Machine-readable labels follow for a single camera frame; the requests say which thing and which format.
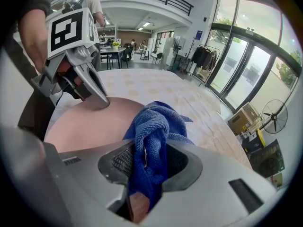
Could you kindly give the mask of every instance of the glass door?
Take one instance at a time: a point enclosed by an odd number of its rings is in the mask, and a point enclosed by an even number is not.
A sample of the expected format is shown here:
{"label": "glass door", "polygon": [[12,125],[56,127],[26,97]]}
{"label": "glass door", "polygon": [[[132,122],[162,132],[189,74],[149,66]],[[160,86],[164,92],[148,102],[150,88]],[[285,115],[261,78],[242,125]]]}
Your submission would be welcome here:
{"label": "glass door", "polygon": [[228,48],[224,62],[222,63],[212,83],[210,84],[210,88],[219,97],[222,96],[221,93],[239,68],[240,62],[242,61],[247,47],[248,41],[233,36],[232,43]]}
{"label": "glass door", "polygon": [[226,93],[225,100],[233,107],[238,108],[252,92],[259,81],[270,59],[270,54],[255,46],[250,59],[243,65],[236,84]]}

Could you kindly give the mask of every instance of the table surface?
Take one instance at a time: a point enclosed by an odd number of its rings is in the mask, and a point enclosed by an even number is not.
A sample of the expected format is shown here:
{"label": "table surface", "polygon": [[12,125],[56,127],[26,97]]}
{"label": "table surface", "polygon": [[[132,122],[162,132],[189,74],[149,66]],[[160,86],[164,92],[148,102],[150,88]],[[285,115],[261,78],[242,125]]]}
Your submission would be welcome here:
{"label": "table surface", "polygon": [[[228,155],[251,169],[246,154],[231,129],[214,110],[203,91],[176,74],[151,69],[119,69],[98,72],[108,96],[147,105],[162,101],[193,122],[187,122],[187,137],[196,145]],[[66,111],[80,103],[64,93],[50,119],[48,131]]]}
{"label": "table surface", "polygon": [[124,47],[118,47],[118,50],[116,51],[114,48],[107,48],[107,49],[102,49],[102,50],[106,50],[106,51],[100,51],[100,54],[108,54],[108,53],[120,53],[122,51],[124,51],[126,48]]}

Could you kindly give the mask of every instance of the potted plant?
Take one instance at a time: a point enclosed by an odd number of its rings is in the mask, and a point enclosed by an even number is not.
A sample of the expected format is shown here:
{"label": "potted plant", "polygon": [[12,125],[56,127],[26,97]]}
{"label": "potted plant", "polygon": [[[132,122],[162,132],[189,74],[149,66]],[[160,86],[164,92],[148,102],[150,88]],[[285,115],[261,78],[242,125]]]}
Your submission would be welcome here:
{"label": "potted plant", "polygon": [[118,42],[113,42],[113,48],[114,48],[115,51],[118,50],[119,45],[120,44]]}

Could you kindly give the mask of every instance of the vent slot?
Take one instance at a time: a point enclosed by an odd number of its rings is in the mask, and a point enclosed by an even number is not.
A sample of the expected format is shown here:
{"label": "vent slot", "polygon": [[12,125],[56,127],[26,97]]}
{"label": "vent slot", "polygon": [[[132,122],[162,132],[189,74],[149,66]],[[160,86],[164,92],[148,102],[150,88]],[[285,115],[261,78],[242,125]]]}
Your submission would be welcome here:
{"label": "vent slot", "polygon": [[228,182],[235,193],[238,195],[239,199],[247,209],[247,211],[252,213],[263,204],[262,200],[248,187],[248,185],[242,180],[237,179]]}
{"label": "vent slot", "polygon": [[79,157],[71,157],[71,158],[67,158],[67,159],[64,159],[63,162],[66,166],[69,166],[71,164],[74,164],[78,161],[81,161],[81,159]]}

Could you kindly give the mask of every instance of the blue towel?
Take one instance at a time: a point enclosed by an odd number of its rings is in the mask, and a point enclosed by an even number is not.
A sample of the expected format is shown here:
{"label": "blue towel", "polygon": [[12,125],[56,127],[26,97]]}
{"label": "blue towel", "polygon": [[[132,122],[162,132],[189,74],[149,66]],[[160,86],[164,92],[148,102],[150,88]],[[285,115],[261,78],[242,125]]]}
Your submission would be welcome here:
{"label": "blue towel", "polygon": [[187,138],[185,122],[192,120],[179,115],[165,103],[152,102],[138,113],[124,136],[125,140],[134,138],[135,141],[134,172],[129,181],[130,194],[141,192],[148,197],[149,210],[160,199],[161,184],[167,180],[167,139],[193,144]]}

